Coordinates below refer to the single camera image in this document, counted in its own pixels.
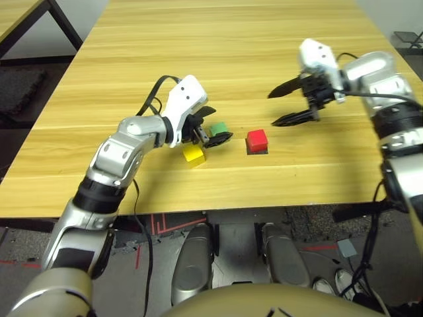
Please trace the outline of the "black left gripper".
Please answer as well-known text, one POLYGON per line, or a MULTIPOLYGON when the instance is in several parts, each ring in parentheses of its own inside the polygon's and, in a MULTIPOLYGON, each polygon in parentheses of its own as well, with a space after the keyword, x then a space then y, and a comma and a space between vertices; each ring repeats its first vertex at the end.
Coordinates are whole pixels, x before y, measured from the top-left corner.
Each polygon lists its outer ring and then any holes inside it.
POLYGON ((211 106, 202 106, 196 113, 189 114, 182 126, 182 143, 198 144, 201 142, 204 148, 216 147, 228 141, 233 133, 225 131, 208 137, 202 124, 204 118, 216 112, 211 106))

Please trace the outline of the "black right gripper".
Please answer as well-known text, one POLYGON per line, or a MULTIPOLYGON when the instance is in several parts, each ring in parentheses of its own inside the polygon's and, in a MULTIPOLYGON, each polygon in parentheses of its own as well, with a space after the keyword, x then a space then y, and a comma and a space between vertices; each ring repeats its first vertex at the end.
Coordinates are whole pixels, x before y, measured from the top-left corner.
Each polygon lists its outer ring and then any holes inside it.
POLYGON ((301 88, 308 109, 284 115, 271 123, 275 127, 290 127, 320 120, 319 111, 334 101, 334 91, 324 75, 296 77, 275 87, 268 98, 280 98, 301 88))

